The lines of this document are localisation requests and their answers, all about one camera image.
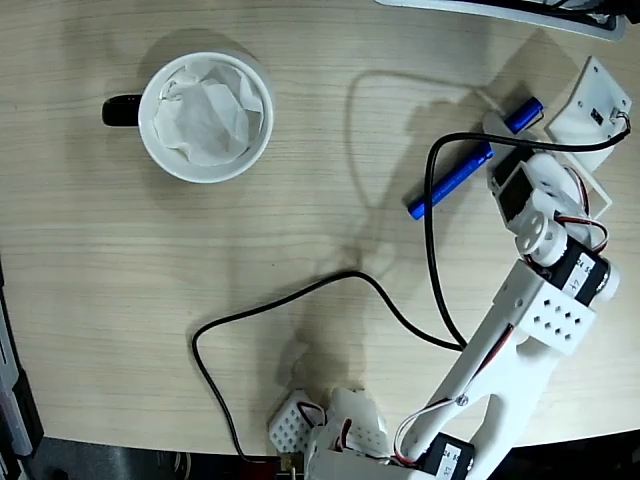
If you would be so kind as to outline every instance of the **blue marker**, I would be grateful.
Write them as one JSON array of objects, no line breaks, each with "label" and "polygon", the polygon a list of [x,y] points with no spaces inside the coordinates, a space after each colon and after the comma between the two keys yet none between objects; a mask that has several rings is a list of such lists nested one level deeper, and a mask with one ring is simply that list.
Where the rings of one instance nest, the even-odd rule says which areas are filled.
[{"label": "blue marker", "polygon": [[[521,132],[544,107],[540,101],[531,97],[513,115],[505,120],[505,125],[514,134]],[[469,156],[453,171],[449,172],[433,187],[431,205],[436,206],[449,195],[455,188],[471,176],[481,165],[493,157],[493,149],[487,142],[482,142],[469,154]],[[424,216],[424,195],[411,202],[407,209],[414,220],[420,220]]]}]

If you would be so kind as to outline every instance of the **black mug handle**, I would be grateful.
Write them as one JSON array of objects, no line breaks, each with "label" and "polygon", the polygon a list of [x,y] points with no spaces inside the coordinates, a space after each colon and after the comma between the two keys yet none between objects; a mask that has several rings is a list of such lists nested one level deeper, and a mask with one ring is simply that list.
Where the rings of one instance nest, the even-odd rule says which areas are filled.
[{"label": "black mug handle", "polygon": [[109,127],[137,127],[142,95],[118,95],[102,104],[102,122]]}]

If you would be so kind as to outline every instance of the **wood grain surface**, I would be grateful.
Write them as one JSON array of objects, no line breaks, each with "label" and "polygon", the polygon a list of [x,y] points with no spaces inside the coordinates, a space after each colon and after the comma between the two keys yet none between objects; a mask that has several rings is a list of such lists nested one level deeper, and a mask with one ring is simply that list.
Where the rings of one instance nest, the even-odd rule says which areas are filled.
[{"label": "wood grain surface", "polygon": [[[493,98],[537,95],[553,115],[589,55],[640,100],[640,28],[619,43],[373,0],[8,0],[0,20],[0,252],[21,359],[49,436],[231,452],[189,355],[207,320],[361,268],[421,328],[445,337],[423,234],[402,198],[439,136]],[[232,47],[272,76],[265,155],[220,185],[176,180],[105,99],[140,92],[187,52]],[[632,120],[640,125],[634,110]],[[441,166],[468,145],[443,152]],[[523,443],[640,428],[640,136],[597,172],[622,272],[615,300],[553,376]],[[482,173],[435,217],[442,282],[470,337],[516,259]],[[394,428],[456,354],[412,337],[349,280],[214,331],[203,355],[249,453],[293,387],[320,400],[362,386]],[[469,435],[482,409],[450,425]]]}]

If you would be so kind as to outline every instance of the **black wire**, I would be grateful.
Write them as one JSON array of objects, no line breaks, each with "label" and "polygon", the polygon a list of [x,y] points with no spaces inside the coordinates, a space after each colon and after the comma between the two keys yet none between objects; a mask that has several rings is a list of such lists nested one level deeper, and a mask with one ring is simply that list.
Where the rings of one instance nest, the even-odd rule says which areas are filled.
[{"label": "black wire", "polygon": [[[501,137],[499,135],[490,135],[487,133],[451,133],[439,138],[429,150],[427,156],[427,166],[424,176],[424,198],[431,198],[433,194],[433,179],[436,168],[436,158],[440,149],[447,143],[459,142],[462,140],[477,140],[481,142],[498,143],[501,145],[510,145],[512,147],[528,147],[540,150],[550,150],[555,152],[596,152],[598,150],[605,150],[607,148],[617,145],[624,140],[631,133],[631,122],[628,117],[625,118],[627,128],[622,133],[619,133],[615,137],[607,140],[606,142],[598,143],[595,145],[560,145],[555,143],[545,142],[533,142],[530,140],[524,140],[520,138]],[[430,202],[425,202],[424,212],[424,236],[425,247],[427,250],[427,265],[429,266],[429,277],[431,279],[431,289],[433,290],[433,296],[442,316],[442,321],[451,333],[451,336],[458,342],[458,344],[464,348],[467,346],[467,342],[456,328],[449,310],[447,303],[444,299],[442,292],[442,286],[440,285],[440,277],[438,275],[438,265],[436,262],[436,250],[435,240],[433,236],[433,207]]]},{"label": "black wire", "polygon": [[387,305],[387,308],[391,310],[391,313],[393,313],[393,315],[400,322],[400,324],[403,327],[405,327],[407,330],[409,330],[411,333],[413,333],[415,336],[417,336],[418,338],[426,342],[429,342],[433,345],[436,345],[438,347],[454,350],[457,352],[462,351],[462,348],[459,345],[456,345],[455,343],[450,343],[445,340],[441,340],[437,337],[434,337],[432,335],[429,335],[428,333],[423,332],[422,330],[417,328],[415,325],[413,325],[409,320],[407,320],[404,317],[404,315],[402,315],[400,310],[398,310],[398,307],[396,307],[393,304],[393,301],[391,300],[387,292],[384,291],[382,286],[377,281],[375,281],[372,277],[370,277],[366,273],[358,272],[358,271],[345,271],[345,272],[334,273],[332,275],[329,275],[328,277],[325,277],[303,288],[302,290],[298,290],[297,292],[287,295],[286,297],[283,297],[274,302],[268,303],[266,305],[261,305],[259,307],[253,308],[251,310],[247,310],[245,312],[236,313],[234,315],[229,315],[228,317],[224,317],[219,320],[214,320],[212,322],[209,322],[203,325],[202,327],[200,327],[200,329],[198,329],[198,331],[193,335],[193,338],[191,339],[191,350],[193,352],[193,357],[195,358],[196,364],[198,365],[198,368],[202,373],[202,376],[205,378],[205,380],[209,384],[211,391],[215,395],[216,400],[218,400],[218,403],[220,404],[222,413],[224,414],[225,419],[227,421],[227,426],[229,427],[229,433],[231,434],[231,440],[233,441],[233,446],[238,452],[238,455],[240,456],[240,458],[242,458],[243,460],[251,463],[256,463],[254,460],[249,459],[242,450],[242,446],[240,445],[240,440],[238,439],[238,432],[236,430],[231,412],[229,411],[229,407],[227,406],[227,403],[225,402],[224,397],[220,393],[220,390],[218,389],[215,382],[213,381],[213,378],[211,378],[211,375],[207,371],[207,368],[205,367],[204,362],[202,361],[202,357],[200,356],[200,351],[198,349],[198,339],[203,334],[205,334],[206,332],[208,332],[214,327],[219,327],[221,325],[225,325],[227,323],[231,323],[236,320],[249,318],[254,315],[258,315],[260,313],[264,313],[266,311],[272,310],[274,308],[281,307],[315,290],[318,290],[319,288],[322,288],[326,285],[329,285],[331,283],[338,282],[340,280],[344,280],[347,278],[359,278],[367,282],[369,285],[371,285],[375,289],[375,291],[378,293],[378,295],[380,295],[384,303]]}]

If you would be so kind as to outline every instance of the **white robotic arm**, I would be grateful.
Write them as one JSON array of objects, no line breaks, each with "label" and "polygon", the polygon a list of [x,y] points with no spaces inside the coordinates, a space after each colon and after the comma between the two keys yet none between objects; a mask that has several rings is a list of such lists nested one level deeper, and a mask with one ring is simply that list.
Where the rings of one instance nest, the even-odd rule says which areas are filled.
[{"label": "white robotic arm", "polygon": [[[373,403],[342,391],[332,400],[326,426],[312,434],[307,478],[485,480],[522,435],[558,362],[588,332],[592,301],[615,294],[618,272],[600,256],[606,229],[586,213],[579,178],[547,152],[518,149],[488,175],[522,259],[431,400],[399,429],[394,456],[384,448],[372,451],[353,434],[336,451],[347,418],[358,431],[386,440],[377,413],[358,420],[366,402],[376,412]],[[345,401],[349,394],[353,399]],[[488,396],[485,419],[468,443],[442,434],[452,418]]]}]

